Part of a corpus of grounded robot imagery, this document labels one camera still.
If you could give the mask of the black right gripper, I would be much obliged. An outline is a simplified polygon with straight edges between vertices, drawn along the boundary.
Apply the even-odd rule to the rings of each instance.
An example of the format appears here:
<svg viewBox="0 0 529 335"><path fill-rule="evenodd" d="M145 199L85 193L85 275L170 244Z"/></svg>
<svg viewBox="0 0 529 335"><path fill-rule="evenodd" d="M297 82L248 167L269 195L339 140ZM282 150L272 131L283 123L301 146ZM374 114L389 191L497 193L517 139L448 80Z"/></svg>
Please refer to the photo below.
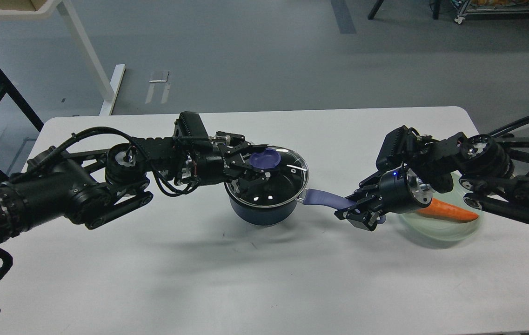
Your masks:
<svg viewBox="0 0 529 335"><path fill-rule="evenodd" d="M384 213L404 214L430 206L433 200L431 186L426 184L412 169L394 169L382 176L369 176L359 183L359 187L348 195L345 208L334 212L337 219L347 219L354 227L375 231L386 221L385 215L370 210L359 210L356 203L370 203L381 198Z"/></svg>

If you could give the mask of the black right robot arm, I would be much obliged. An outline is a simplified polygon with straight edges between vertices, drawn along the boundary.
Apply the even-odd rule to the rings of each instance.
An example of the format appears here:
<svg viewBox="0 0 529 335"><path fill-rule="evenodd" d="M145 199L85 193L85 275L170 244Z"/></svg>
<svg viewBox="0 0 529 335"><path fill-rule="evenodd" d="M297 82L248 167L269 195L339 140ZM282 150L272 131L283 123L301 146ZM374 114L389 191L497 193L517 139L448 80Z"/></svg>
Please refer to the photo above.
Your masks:
<svg viewBox="0 0 529 335"><path fill-rule="evenodd" d="M487 134L458 132L444 140L398 127L385 136L377 171L335 216L373 231L383 215L427 208L433 192L452 191L451 173L457 171L467 206L529 224L529 137L511 135L528 124L529 116Z"/></svg>

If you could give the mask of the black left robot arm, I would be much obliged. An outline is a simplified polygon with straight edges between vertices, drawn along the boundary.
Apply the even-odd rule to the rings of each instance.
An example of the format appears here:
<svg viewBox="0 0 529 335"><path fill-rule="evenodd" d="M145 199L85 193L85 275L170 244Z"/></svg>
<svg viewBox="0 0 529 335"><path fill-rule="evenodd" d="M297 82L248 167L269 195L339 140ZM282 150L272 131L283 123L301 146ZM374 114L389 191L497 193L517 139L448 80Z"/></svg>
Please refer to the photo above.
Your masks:
<svg viewBox="0 0 529 335"><path fill-rule="evenodd" d="M280 159L267 159L268 151L243 135L209 136L194 112L181 113L174 134L164 138L88 128L29 159L24 173L0 184L0 243L59 217L89 230L101 227L153 199L147 174L169 197L232 181L247 191L279 170ZM12 265L13 257L0 248L0 280Z"/></svg>

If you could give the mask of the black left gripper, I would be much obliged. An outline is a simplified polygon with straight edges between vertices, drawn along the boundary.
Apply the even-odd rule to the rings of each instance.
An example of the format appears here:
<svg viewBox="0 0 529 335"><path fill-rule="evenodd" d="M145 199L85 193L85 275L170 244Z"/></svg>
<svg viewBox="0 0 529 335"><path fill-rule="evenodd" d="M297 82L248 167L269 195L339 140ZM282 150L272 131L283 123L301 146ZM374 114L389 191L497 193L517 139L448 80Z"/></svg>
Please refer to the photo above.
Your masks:
<svg viewBox="0 0 529 335"><path fill-rule="evenodd" d="M253 144L244 135L230 132L216 132L217 145L210 141L194 142L195 185L215 185L226 182L230 193L241 196L256 189L270 178L264 170L244 170L226 165L227 163L245 163L245 159L254 153L265 150L264 144Z"/></svg>

